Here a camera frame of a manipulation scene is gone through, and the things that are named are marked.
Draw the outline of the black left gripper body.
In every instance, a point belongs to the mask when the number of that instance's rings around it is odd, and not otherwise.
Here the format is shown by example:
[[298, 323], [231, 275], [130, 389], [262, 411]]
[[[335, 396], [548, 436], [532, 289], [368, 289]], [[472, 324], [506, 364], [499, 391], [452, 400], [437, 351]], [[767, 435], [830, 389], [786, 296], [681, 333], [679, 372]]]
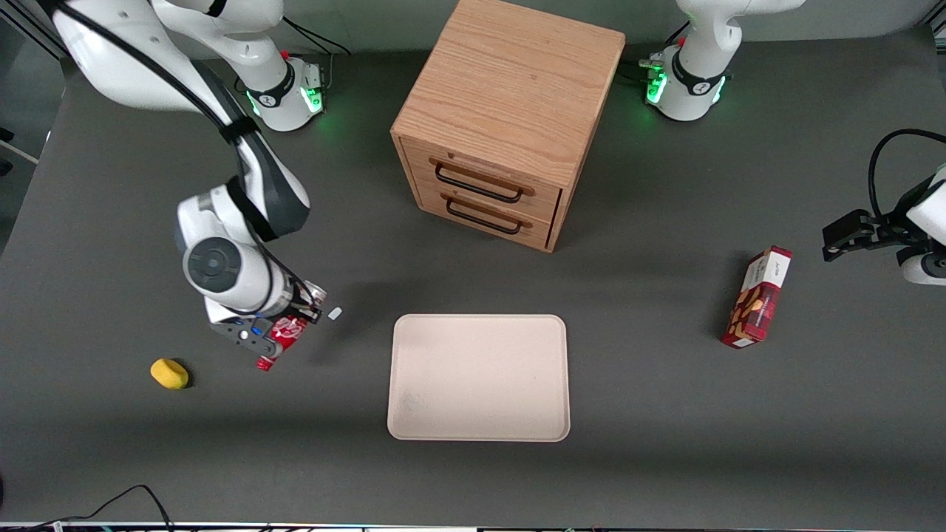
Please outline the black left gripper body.
[[933, 248], [933, 185], [917, 185], [879, 219], [878, 245]]

